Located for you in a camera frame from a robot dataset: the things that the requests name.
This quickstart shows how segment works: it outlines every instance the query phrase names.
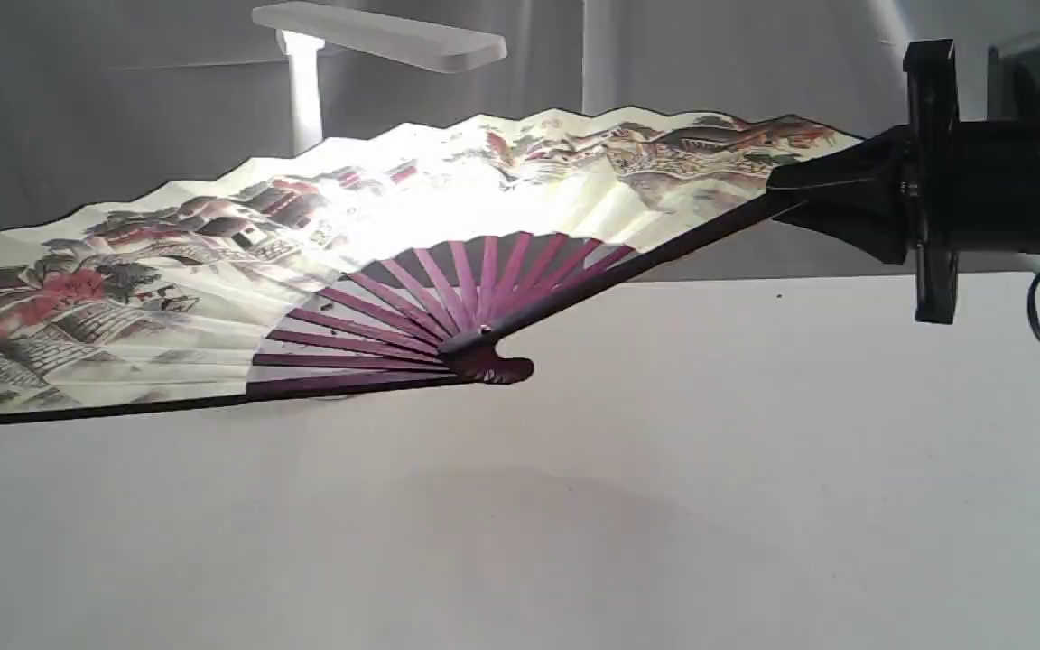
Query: paper fan leaf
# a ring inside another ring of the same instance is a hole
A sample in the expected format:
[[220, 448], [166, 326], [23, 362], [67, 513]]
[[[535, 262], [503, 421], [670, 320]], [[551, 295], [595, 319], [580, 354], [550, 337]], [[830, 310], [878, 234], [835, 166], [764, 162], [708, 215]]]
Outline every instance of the paper fan leaf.
[[527, 380], [495, 344], [773, 215], [785, 115], [479, 115], [0, 233], [0, 422]]

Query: chinese painted fan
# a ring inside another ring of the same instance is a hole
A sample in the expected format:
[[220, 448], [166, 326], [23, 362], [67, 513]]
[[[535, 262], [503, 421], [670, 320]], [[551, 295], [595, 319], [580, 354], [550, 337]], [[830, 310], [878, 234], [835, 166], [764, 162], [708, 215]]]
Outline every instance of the chinese painted fan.
[[0, 422], [509, 384], [495, 342], [758, 222], [797, 116], [548, 111], [329, 139], [0, 233]]

